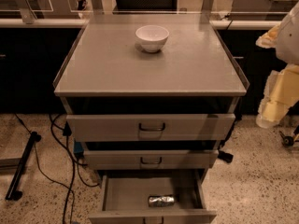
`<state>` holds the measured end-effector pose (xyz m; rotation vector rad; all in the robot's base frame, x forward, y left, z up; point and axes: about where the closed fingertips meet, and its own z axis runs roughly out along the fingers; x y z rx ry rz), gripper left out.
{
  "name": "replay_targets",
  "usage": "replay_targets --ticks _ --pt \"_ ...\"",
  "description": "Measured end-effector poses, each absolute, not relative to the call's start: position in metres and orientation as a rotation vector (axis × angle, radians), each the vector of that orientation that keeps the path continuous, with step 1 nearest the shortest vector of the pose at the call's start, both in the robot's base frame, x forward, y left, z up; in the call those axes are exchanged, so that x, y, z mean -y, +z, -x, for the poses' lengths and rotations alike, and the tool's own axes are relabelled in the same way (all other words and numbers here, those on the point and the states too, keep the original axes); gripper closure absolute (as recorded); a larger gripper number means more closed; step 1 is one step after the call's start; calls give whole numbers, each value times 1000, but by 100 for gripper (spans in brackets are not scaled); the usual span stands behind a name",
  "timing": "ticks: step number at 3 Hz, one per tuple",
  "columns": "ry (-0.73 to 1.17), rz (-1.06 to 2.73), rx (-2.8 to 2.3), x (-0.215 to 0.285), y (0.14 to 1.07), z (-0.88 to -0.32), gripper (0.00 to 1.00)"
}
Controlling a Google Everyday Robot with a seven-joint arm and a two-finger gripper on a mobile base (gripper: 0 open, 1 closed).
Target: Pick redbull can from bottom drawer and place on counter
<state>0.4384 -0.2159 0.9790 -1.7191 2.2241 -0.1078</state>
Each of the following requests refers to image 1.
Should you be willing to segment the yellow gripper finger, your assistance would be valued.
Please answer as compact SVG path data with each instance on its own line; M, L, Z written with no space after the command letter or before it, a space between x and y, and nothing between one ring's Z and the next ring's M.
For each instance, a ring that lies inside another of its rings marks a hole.
M282 120L299 101L299 66L288 64L280 72L272 71L266 80L258 114L270 111Z
M277 44L278 29L278 25L272 27L257 39L256 45L264 49L274 48Z

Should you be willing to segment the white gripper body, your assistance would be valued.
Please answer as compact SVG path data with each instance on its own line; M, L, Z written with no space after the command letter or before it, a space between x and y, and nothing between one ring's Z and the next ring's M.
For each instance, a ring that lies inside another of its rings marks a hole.
M264 129L272 128L279 125L280 120L277 119L275 113L270 111L264 111L258 114L256 117L256 124Z

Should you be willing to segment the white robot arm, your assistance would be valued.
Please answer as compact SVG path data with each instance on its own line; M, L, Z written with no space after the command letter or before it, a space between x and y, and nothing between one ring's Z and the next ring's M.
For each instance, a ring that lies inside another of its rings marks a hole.
M276 50L276 56L287 65L272 71L266 80L256 123L261 128L278 125L299 101L299 2L282 22L260 36L256 45Z

